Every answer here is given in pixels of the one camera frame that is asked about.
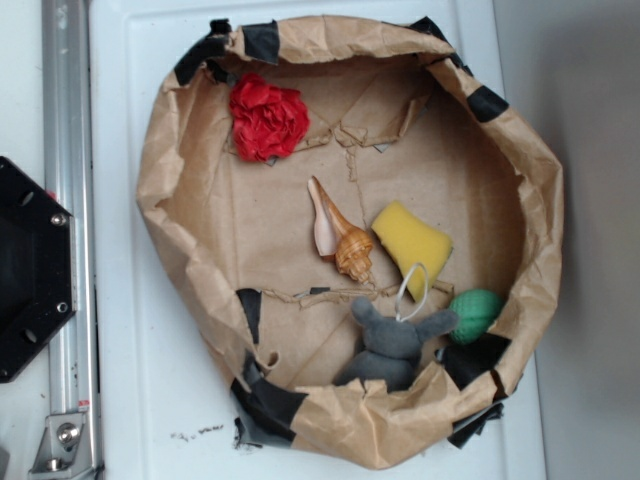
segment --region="plush ear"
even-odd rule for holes
[[[440,310],[416,325],[418,338],[424,343],[433,337],[449,333],[458,326],[459,320],[460,317],[453,310]]]
[[[363,327],[372,327],[375,324],[384,321],[384,317],[371,303],[367,297],[358,297],[351,304],[351,312],[356,321]]]

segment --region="yellow sponge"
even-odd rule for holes
[[[429,288],[433,286],[453,248],[453,242],[446,233],[416,218],[397,200],[380,212],[371,228],[403,277],[414,263],[421,262],[429,273]],[[416,302],[420,302],[425,293],[424,283],[424,273],[416,270],[407,284]]]

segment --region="plush mouse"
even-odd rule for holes
[[[444,335],[458,325],[458,314],[441,310],[417,323],[399,322],[383,317],[366,297],[356,298],[351,311],[364,327],[365,350],[349,362],[336,378],[336,385],[351,380],[384,380],[387,391],[408,389],[414,380],[414,370],[420,363],[422,345],[427,340]]]

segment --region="green knit ball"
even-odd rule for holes
[[[459,345],[475,342],[498,318],[504,301],[489,290],[467,290],[453,299],[449,308],[460,317],[449,336]]]

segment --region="metal rail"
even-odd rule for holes
[[[102,446],[85,0],[43,0],[42,35],[45,186],[75,217],[77,313],[49,344],[51,416],[29,478],[94,478]]]

